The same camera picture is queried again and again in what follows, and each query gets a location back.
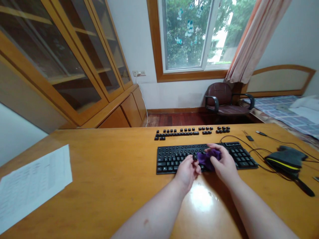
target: glass cabinet door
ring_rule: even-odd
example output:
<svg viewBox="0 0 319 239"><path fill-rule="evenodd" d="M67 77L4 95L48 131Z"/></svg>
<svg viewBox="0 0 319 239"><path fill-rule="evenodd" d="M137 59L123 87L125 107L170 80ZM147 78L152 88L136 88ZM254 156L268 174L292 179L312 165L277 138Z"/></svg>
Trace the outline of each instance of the glass cabinet door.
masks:
<svg viewBox="0 0 319 239"><path fill-rule="evenodd" d="M108 104L40 0L0 0L0 28L2 54L79 126Z"/></svg>
<svg viewBox="0 0 319 239"><path fill-rule="evenodd" d="M114 57L116 67L121 76L124 89L129 88L133 82L131 80L128 67L123 55L122 47L117 38L117 33L113 25L109 8L105 0L86 0L90 3L93 12L99 19L100 29L104 39L107 41L109 48Z"/></svg>
<svg viewBox="0 0 319 239"><path fill-rule="evenodd" d="M124 90L115 67L109 60L109 52L106 46L103 46L85 2L83 0L60 0L59 2L93 63L97 73L96 77L102 84L102 89L106 89L106 97L109 101L112 101Z"/></svg>

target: keyboard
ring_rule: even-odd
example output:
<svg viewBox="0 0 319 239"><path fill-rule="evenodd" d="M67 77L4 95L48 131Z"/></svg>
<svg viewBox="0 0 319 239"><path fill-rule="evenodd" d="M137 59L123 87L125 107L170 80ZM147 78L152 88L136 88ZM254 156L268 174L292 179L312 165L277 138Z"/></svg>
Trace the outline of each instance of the keyboard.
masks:
<svg viewBox="0 0 319 239"><path fill-rule="evenodd" d="M235 161L237 169L257 169L258 163L250 156L240 142L218 143L224 146ZM197 153L205 154L204 149L208 148L206 144L191 144L191 145L178 145L178 146L164 146L157 148L157 165L156 174L175 174L180 163L192 154L194 158ZM208 169L199 164L202 172Z"/></svg>

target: brown leather chair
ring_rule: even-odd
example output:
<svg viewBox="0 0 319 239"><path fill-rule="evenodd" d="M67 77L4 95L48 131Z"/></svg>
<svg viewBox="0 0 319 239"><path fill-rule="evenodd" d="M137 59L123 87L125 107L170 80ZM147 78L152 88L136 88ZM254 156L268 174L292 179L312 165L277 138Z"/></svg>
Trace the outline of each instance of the brown leather chair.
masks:
<svg viewBox="0 0 319 239"><path fill-rule="evenodd" d="M234 95L245 95L250 98L249 108L232 105ZM205 108L218 115L244 116L249 114L255 105L255 99L249 94L232 94L230 86L226 83L214 83L207 89L205 95Z"/></svg>

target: curtain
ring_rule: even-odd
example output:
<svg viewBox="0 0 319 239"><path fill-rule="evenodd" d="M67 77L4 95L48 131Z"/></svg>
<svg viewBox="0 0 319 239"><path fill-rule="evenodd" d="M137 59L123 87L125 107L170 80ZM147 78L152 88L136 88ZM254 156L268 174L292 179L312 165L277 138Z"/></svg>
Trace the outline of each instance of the curtain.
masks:
<svg viewBox="0 0 319 239"><path fill-rule="evenodd" d="M257 0L226 81L247 84L292 0Z"/></svg>

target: chair armrest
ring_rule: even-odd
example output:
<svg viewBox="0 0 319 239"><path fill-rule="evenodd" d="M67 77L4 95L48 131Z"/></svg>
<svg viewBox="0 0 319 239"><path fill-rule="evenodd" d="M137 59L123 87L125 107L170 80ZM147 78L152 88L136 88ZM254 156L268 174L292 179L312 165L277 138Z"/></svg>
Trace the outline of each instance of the chair armrest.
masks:
<svg viewBox="0 0 319 239"><path fill-rule="evenodd" d="M250 95L250 94L232 94L232 101L233 101L233 96L234 95L245 95L245 96L247 96L250 99L250 106L249 106L248 109L251 110L252 108L255 107L255 98L252 95Z"/></svg>
<svg viewBox="0 0 319 239"><path fill-rule="evenodd" d="M217 97L216 97L216 96L205 96L205 108L207 108L207 109L209 109L209 108L207 107L207 100L208 100L208 98L213 98L213 99L214 99L214 101L215 101L215 109L213 110L213 112L218 113L218 110L219 110L219 102L218 102Z"/></svg>

